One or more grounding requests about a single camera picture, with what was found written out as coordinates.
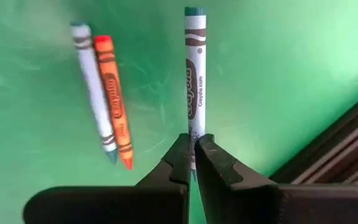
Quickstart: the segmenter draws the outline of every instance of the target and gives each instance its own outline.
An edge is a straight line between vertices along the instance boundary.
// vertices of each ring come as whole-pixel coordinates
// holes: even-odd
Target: orange crayon
[[[108,96],[110,117],[116,141],[119,145],[119,155],[127,169],[132,170],[134,150],[128,128],[128,118],[124,107],[121,86],[119,83],[118,67],[114,55],[114,46],[108,35],[95,37],[95,49],[104,89]]]

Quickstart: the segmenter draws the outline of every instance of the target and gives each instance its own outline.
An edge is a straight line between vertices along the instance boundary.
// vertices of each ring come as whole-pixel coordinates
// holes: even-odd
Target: green chalkboard
[[[207,132],[257,171],[358,101],[358,0],[0,0],[0,224],[48,187],[133,185],[187,131],[185,6],[207,11]],[[74,20],[114,37],[133,171],[103,154]],[[190,223],[204,223],[192,184]]]

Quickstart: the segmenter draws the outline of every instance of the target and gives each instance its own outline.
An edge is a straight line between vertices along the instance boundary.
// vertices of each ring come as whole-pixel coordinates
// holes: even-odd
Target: crayola logo
[[[122,116],[122,106],[116,77],[112,73],[107,73],[106,78],[107,91],[111,104],[110,106],[112,110],[112,115],[114,116],[114,118],[120,118]]]
[[[187,116],[193,119],[197,111],[197,79],[196,67],[191,60],[186,59],[186,84],[187,84]]]

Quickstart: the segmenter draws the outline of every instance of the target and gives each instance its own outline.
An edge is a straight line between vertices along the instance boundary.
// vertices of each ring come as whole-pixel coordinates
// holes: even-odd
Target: white crayon wrapper
[[[80,66],[88,86],[92,111],[96,119],[99,134],[103,140],[103,147],[106,152],[111,152],[117,149],[117,144],[112,130],[98,64],[96,63],[91,40],[91,30],[86,24],[81,24],[79,26],[72,26],[72,31]]]
[[[205,135],[206,15],[199,8],[191,9],[195,9],[194,15],[185,16],[185,44],[191,169],[195,170],[194,146]]]

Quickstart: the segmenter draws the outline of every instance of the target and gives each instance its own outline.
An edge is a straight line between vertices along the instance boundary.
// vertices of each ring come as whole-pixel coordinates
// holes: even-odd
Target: crayon
[[[112,163],[117,161],[117,144],[111,126],[109,110],[99,76],[98,64],[91,40],[91,29],[84,23],[71,23],[74,46],[89,91],[89,100],[103,140],[103,148]]]
[[[116,133],[119,155],[127,169],[132,170],[134,150],[132,148],[128,118],[122,97],[118,67],[114,55],[114,46],[110,36],[96,36],[95,49],[98,54],[99,68],[103,78],[104,89],[106,90],[109,100],[110,117],[114,132]]]
[[[194,146],[205,135],[206,13],[202,7],[185,8],[185,45],[191,172],[196,179]]]

